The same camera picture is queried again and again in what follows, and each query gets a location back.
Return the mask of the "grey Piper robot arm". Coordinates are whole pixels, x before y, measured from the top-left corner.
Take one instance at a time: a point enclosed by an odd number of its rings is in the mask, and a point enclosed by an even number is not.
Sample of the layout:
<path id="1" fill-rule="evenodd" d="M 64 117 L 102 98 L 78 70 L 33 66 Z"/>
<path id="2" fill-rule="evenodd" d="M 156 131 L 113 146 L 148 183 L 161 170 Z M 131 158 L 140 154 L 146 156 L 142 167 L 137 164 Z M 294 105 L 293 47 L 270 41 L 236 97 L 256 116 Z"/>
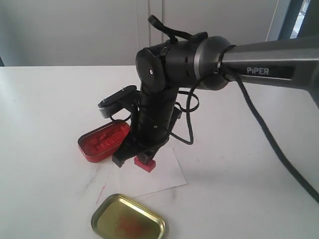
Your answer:
<path id="1" fill-rule="evenodd" d="M 121 167 L 132 157 L 148 164 L 167 143 L 178 118 L 191 108 L 177 106 L 180 88 L 221 90 L 230 82 L 295 88 L 319 100 L 319 42 L 316 37 L 232 45 L 220 36 L 199 42 L 172 41 L 144 48 L 136 55 L 141 86 L 111 96 L 110 117 L 131 113 L 131 130 L 113 154 Z"/>

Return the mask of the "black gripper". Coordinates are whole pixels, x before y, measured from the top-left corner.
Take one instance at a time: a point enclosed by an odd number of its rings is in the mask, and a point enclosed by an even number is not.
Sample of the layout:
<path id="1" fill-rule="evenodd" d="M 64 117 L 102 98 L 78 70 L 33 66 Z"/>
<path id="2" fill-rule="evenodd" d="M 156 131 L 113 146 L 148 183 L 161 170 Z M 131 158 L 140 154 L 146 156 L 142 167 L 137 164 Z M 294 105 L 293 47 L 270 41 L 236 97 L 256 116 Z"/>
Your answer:
<path id="1" fill-rule="evenodd" d="M 112 155 L 112 161 L 122 167 L 126 160 L 138 157 L 147 165 L 168 140 L 168 129 L 173 115 L 178 88 L 166 88 L 157 93 L 131 87 L 131 94 L 139 108 L 137 130 L 132 138 L 125 138 Z"/>

